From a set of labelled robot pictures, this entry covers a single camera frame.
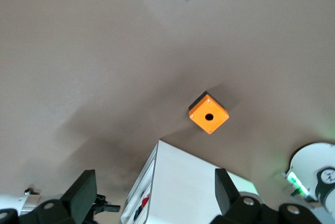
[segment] screw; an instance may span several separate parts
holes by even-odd
[[[45,204],[44,209],[50,209],[50,208],[52,208],[53,206],[54,206],[54,203],[49,202],[49,203]]]
[[[287,206],[287,210],[294,215],[298,215],[300,213],[299,208],[292,205]]]
[[[1,220],[1,219],[5,219],[7,216],[8,216],[8,213],[7,213],[7,212],[2,212],[2,213],[0,214],[0,220]]]
[[[248,206],[253,206],[255,202],[252,200],[252,198],[244,198],[243,202]]]

